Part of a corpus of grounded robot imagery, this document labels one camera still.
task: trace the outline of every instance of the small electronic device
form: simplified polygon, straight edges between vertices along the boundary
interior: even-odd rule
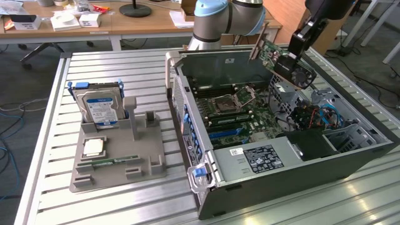
[[[37,15],[9,15],[16,30],[37,30],[41,18]]]
[[[119,120],[127,118],[123,108],[123,82],[79,82],[75,87],[72,87],[72,82],[69,82],[68,87],[68,91],[80,108],[83,121],[95,123],[97,129],[117,127]]]

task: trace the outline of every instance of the white table leg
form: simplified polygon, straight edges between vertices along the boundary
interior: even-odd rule
[[[400,42],[396,45],[396,47],[393,48],[393,50],[389,52],[388,56],[385,57],[385,59],[383,60],[384,64],[388,64],[389,61],[393,59],[396,53],[400,51]]]
[[[112,50],[113,51],[121,51],[121,48],[120,48],[121,37],[120,37],[120,35],[111,35],[109,40],[111,40]]]
[[[359,19],[357,23],[356,23],[356,26],[353,27],[353,29],[351,30],[351,33],[348,35],[348,37],[345,38],[344,42],[343,42],[343,46],[348,46],[349,43],[351,43],[351,40],[353,39],[353,37],[356,36],[360,28],[361,28],[361,25],[364,24],[371,12],[373,11],[373,8],[376,7],[379,3],[379,0],[372,0],[372,3],[369,4],[361,18]]]
[[[372,30],[369,31],[365,39],[361,42],[361,46],[365,47],[365,45],[368,44],[371,38],[373,37],[375,33],[377,32],[381,24],[385,22],[387,18],[389,17],[391,13],[393,12],[395,8],[397,7],[400,0],[396,0],[392,4],[392,6],[388,8],[388,10],[385,11],[385,13],[381,15],[380,20],[377,21],[376,25],[373,26]]]

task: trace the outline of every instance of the label sticker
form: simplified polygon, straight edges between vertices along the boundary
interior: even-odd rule
[[[219,122],[217,122],[217,124],[220,124],[220,123],[228,123],[228,122],[233,122],[236,119],[229,119],[229,120],[220,120]]]
[[[243,119],[248,119],[248,118],[249,118],[249,115],[243,115],[243,116],[237,116],[236,120],[243,120]]]
[[[243,148],[231,149],[231,155],[241,155],[243,154]]]
[[[108,31],[92,31],[89,34],[108,34]]]
[[[117,114],[115,109],[111,107],[113,104],[112,98],[104,97],[88,99],[87,103],[93,122],[97,125],[107,126],[117,123]]]
[[[272,145],[244,150],[244,155],[255,173],[261,173],[284,167]]]
[[[225,63],[233,63],[235,59],[225,59]]]

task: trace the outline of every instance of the paper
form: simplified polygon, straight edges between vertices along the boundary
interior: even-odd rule
[[[181,12],[176,12],[176,11],[169,11],[169,16],[173,22],[173,25],[177,28],[192,28],[195,26],[195,22],[187,22],[183,19],[183,15]]]
[[[24,10],[21,2],[0,0],[0,14],[27,15],[28,12]]]

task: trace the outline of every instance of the cable on floor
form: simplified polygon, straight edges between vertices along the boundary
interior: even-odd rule
[[[356,48],[355,45],[356,45],[356,42],[361,39],[361,37],[365,35],[367,31],[371,29],[371,27],[373,27],[375,25],[375,21],[377,21],[380,19],[380,17],[383,16],[383,14],[388,11],[389,7],[393,5],[395,3],[395,0],[392,1],[392,3],[388,5],[387,9],[381,12],[380,16],[377,16],[373,20],[372,20],[372,24],[369,25],[369,27],[364,30],[361,36],[355,40],[355,42],[352,43],[352,50]]]
[[[20,103],[8,103],[8,104],[3,104],[1,106],[11,105],[11,104],[13,104],[13,105],[23,105],[23,104],[20,104]],[[11,115],[5,115],[5,114],[0,113],[1,116],[5,116],[5,117],[8,117],[8,118],[17,118],[17,120],[12,123],[12,125],[11,125],[5,130],[1,131],[0,135],[4,134],[4,133],[5,133],[5,132],[7,132],[7,131],[17,124],[17,122],[20,121],[20,127],[19,127],[19,129],[17,129],[15,132],[12,132],[8,136],[0,137],[0,142],[1,142],[3,146],[4,146],[4,147],[0,147],[0,150],[1,150],[3,153],[4,153],[3,156],[1,156],[1,158],[0,158],[0,160],[3,160],[4,158],[7,159],[5,165],[4,165],[4,167],[0,169],[0,174],[1,174],[1,173],[5,171],[5,169],[8,168],[9,162],[12,163],[13,169],[15,169],[15,172],[16,172],[16,186],[15,186],[15,188],[13,188],[4,196],[0,197],[0,202],[1,202],[4,199],[15,198],[13,196],[16,196],[16,195],[12,195],[12,194],[13,194],[13,193],[19,190],[19,188],[20,188],[20,170],[19,170],[19,167],[17,167],[17,163],[16,163],[16,160],[15,160],[13,153],[12,153],[12,151],[11,151],[11,148],[7,146],[7,143],[5,143],[4,139],[7,139],[7,138],[9,138],[12,135],[15,135],[15,134],[20,131],[20,129],[23,128],[23,126],[24,126],[24,119],[23,119],[23,116],[24,116],[24,113],[25,113],[25,106],[24,106],[24,105],[23,105],[21,110],[23,110],[23,113],[21,113],[20,116],[11,116]]]
[[[127,40],[127,39],[123,39],[123,41],[129,41],[129,40]],[[133,39],[132,41],[129,41],[129,42],[133,42],[133,41],[136,41],[136,39]]]
[[[125,47],[128,46],[128,48],[132,48],[132,50],[137,50],[137,49],[141,49],[144,47],[147,41],[148,41],[148,38],[144,40],[144,42],[143,42],[143,44],[141,44],[140,47],[135,47],[135,46],[132,46],[132,45],[129,45],[127,43],[124,43],[124,44],[125,44]]]
[[[11,158],[11,162],[12,162],[15,173],[16,173],[16,185],[15,185],[15,188],[7,193],[7,195],[4,195],[0,198],[0,202],[1,202],[1,200],[4,200],[7,198],[7,196],[12,195],[19,190],[19,187],[20,187],[20,172],[19,172],[19,169],[17,169],[17,164],[15,162],[15,157],[13,157],[12,152],[7,148],[3,148],[3,147],[0,147],[0,149],[3,151],[8,152],[8,156]]]
[[[397,77],[400,77],[397,71],[393,69],[393,67],[392,67],[391,65],[389,65],[389,69],[393,71],[395,75],[396,75]]]
[[[4,49],[0,49],[0,54],[4,53],[8,49],[8,45],[5,45],[5,48]]]
[[[40,101],[48,101],[49,98],[39,98],[39,99],[35,99],[32,101],[28,101],[28,102],[24,102],[19,105],[19,107],[16,108],[12,108],[12,109],[4,109],[3,106],[0,106],[0,110],[1,111],[5,111],[5,112],[9,112],[9,111],[15,111],[15,110],[20,110],[20,111],[24,111],[24,112],[35,112],[35,111],[40,111],[40,110],[44,110],[47,107],[43,107],[43,108],[39,108],[39,109],[31,109],[31,110],[25,110],[25,106],[28,106],[29,104],[32,103],[36,103],[36,102],[40,102]]]
[[[395,94],[396,97],[397,97],[397,101],[400,101],[400,95],[399,95],[396,92],[391,91],[389,89],[387,89],[387,88],[379,86],[377,84],[369,82],[369,81],[365,80],[364,78],[356,76],[355,71],[352,71],[352,69],[349,68],[349,66],[347,65],[347,63],[341,60],[341,58],[339,58],[339,57],[332,57],[332,56],[329,56],[328,54],[325,54],[325,55],[328,56],[327,58],[337,59],[337,60],[344,64],[345,68],[349,70],[349,72],[353,74],[353,76],[355,76],[359,80],[367,82],[371,86],[373,86],[373,87],[376,88],[376,90],[379,91],[379,97],[377,97],[379,102],[380,102],[385,107],[388,107],[388,108],[391,108],[391,109],[396,109],[396,106],[387,105],[387,104],[381,101],[381,99],[380,99],[380,98],[381,98],[381,91],[380,91],[380,88],[381,88],[383,90],[385,90],[387,92]]]

